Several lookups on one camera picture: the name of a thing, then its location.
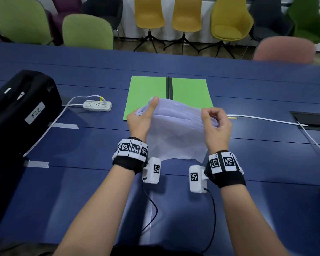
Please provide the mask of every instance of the white cloth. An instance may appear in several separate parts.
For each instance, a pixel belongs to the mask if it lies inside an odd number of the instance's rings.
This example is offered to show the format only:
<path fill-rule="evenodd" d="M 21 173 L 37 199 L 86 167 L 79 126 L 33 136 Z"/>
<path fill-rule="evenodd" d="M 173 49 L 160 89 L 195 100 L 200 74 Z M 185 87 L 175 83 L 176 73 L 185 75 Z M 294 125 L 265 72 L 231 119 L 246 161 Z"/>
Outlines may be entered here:
<path fill-rule="evenodd" d="M 151 100 L 145 107 L 139 108 L 136 115 L 142 115 L 149 107 Z M 218 127 L 216 119 L 211 118 L 211 123 Z M 177 101 L 160 98 L 148 131 L 147 144 L 149 145 L 148 157 L 157 157 L 161 160 L 196 159 L 202 163 L 207 148 L 201 110 Z"/>

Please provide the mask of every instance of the forearm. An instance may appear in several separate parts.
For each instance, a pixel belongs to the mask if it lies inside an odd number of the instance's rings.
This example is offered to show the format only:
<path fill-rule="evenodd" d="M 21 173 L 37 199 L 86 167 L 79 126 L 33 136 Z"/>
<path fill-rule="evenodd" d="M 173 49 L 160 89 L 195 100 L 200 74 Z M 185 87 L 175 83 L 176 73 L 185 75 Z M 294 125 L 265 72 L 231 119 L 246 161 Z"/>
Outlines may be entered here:
<path fill-rule="evenodd" d="M 221 194 L 236 256 L 289 255 L 244 185 L 223 187 Z"/>
<path fill-rule="evenodd" d="M 109 255 L 135 177 L 133 171 L 114 165 L 73 220 L 57 255 Z"/>

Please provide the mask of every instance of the wall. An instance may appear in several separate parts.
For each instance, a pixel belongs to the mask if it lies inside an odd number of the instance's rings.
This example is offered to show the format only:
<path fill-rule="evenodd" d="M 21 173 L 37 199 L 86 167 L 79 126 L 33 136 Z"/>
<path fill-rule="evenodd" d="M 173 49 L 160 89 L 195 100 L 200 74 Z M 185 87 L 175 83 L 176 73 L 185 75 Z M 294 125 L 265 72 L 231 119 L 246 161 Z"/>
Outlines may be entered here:
<path fill-rule="evenodd" d="M 57 14 L 55 6 L 53 5 L 52 0 L 38 0 L 44 6 L 45 9 L 51 11 L 53 14 Z M 134 0 L 123 0 L 124 1 L 124 10 L 122 17 L 122 26 L 124 28 L 126 37 L 128 38 L 140 38 L 147 35 L 148 30 L 140 29 L 135 24 L 134 18 Z M 181 37 L 182 32 L 178 32 L 172 28 L 172 13 L 174 8 L 175 0 L 161 0 L 162 1 L 162 11 L 163 16 L 166 21 L 166 25 L 161 29 L 152 30 L 152 34 L 159 38 L 165 40 L 178 39 Z M 282 3 L 291 3 L 292 0 L 282 0 Z M 203 0 L 202 9 L 201 9 L 201 18 L 202 18 L 202 29 L 199 32 L 187 33 L 186 38 L 193 42 L 201 43 L 214 43 L 217 40 L 212 37 L 210 34 L 210 12 L 215 0 Z M 282 7 L 282 11 L 285 12 L 287 7 Z M 247 45 L 250 40 L 250 37 L 239 41 L 238 45 Z M 251 45 L 256 46 L 257 43 L 252 41 Z M 320 51 L 320 44 L 317 45 L 317 51 Z"/>

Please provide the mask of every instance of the chair backrest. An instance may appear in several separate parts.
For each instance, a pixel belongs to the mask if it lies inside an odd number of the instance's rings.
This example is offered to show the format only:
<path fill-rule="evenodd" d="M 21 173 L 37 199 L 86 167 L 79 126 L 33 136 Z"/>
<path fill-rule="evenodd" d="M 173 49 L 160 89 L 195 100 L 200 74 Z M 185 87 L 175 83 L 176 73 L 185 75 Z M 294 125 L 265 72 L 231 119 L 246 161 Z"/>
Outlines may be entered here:
<path fill-rule="evenodd" d="M 211 10 L 211 25 L 235 26 L 247 12 L 246 0 L 217 0 Z"/>
<path fill-rule="evenodd" d="M 162 14 L 161 0 L 134 0 L 135 16 L 139 14 Z"/>
<path fill-rule="evenodd" d="M 81 12 L 82 0 L 52 0 L 58 13 Z"/>
<path fill-rule="evenodd" d="M 118 8 L 123 0 L 90 0 L 94 8 L 95 16 L 116 16 Z"/>
<path fill-rule="evenodd" d="M 287 10 L 289 17 L 303 27 L 312 23 L 319 13 L 319 0 L 294 0 Z"/>
<path fill-rule="evenodd" d="M 37 0 L 0 0 L 0 32 L 13 42 L 51 40 L 45 10 Z"/>
<path fill-rule="evenodd" d="M 102 18 L 71 14 L 65 17 L 62 29 L 65 46 L 114 49 L 113 29 Z"/>
<path fill-rule="evenodd" d="M 249 12 L 256 26 L 268 28 L 282 14 L 281 0 L 254 0 Z"/>
<path fill-rule="evenodd" d="M 312 64 L 315 52 L 315 45 L 307 39 L 277 36 L 262 40 L 252 59 Z"/>
<path fill-rule="evenodd" d="M 175 0 L 173 17 L 190 16 L 200 20 L 203 0 Z"/>

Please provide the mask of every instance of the hand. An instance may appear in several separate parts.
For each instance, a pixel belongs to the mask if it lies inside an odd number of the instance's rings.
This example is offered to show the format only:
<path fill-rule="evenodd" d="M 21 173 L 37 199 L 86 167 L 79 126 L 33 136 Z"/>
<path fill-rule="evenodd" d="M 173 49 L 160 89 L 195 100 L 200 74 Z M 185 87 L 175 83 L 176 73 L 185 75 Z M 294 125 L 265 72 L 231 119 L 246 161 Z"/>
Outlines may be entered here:
<path fill-rule="evenodd" d="M 211 124 L 210 116 L 218 120 L 219 127 Z M 210 155 L 228 150 L 232 124 L 222 108 L 202 108 L 205 143 Z"/>
<path fill-rule="evenodd" d="M 142 142 L 146 142 L 147 133 L 153 117 L 153 112 L 158 103 L 159 98 L 154 97 L 152 102 L 149 104 L 148 109 L 141 116 L 135 115 L 137 109 L 127 116 L 127 123 L 132 137 L 137 137 L 141 139 Z"/>

